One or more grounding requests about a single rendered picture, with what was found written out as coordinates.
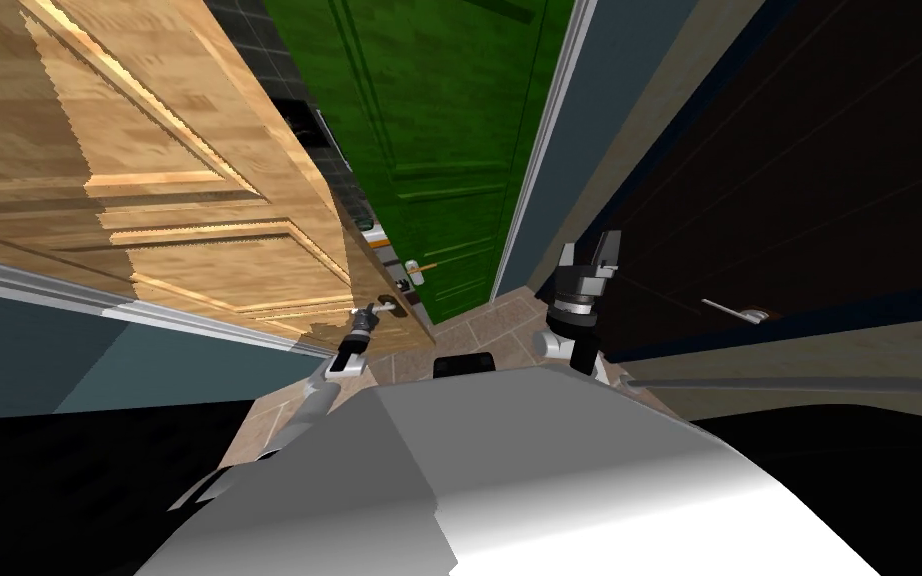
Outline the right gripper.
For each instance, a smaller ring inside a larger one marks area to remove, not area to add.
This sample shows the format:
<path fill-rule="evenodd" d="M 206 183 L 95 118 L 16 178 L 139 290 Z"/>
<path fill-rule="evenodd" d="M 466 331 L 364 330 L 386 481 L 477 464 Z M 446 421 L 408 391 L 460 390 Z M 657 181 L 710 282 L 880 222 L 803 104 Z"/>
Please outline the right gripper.
<path fill-rule="evenodd" d="M 554 274 L 554 298 L 575 301 L 600 297 L 618 271 L 621 230 L 606 231 L 600 238 L 593 265 L 574 265 L 575 244 L 562 247 Z"/>

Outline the green door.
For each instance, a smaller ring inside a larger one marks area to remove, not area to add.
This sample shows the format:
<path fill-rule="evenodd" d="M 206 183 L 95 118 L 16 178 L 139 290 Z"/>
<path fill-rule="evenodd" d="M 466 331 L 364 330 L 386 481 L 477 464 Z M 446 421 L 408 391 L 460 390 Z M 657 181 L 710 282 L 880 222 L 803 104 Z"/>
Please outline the green door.
<path fill-rule="evenodd" d="M 438 324 L 486 303 L 576 0 L 265 0 Z"/>

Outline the light wooden door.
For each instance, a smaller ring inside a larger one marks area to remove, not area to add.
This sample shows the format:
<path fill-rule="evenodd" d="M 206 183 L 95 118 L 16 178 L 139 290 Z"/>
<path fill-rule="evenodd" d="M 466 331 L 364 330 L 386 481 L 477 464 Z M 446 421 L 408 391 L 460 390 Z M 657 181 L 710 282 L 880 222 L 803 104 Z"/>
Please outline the light wooden door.
<path fill-rule="evenodd" d="M 106 315 L 432 337 L 205 0 L 0 0 L 0 265 Z"/>

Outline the dark brown door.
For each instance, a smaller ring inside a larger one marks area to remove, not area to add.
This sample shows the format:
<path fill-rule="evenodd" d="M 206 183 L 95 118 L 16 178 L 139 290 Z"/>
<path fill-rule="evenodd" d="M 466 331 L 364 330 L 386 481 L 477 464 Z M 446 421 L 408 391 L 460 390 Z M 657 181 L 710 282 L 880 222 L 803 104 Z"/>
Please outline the dark brown door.
<path fill-rule="evenodd" d="M 608 230 L 612 362 L 922 321 L 922 0 L 766 0 L 579 261 Z"/>

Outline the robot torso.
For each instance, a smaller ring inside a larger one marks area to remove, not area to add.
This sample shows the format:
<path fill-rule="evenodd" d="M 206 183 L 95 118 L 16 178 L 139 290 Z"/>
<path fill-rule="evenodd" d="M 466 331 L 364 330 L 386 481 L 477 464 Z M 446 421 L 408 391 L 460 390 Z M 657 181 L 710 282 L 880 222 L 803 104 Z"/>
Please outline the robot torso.
<path fill-rule="evenodd" d="M 565 366 L 361 390 L 135 576 L 879 576 L 716 436 Z"/>

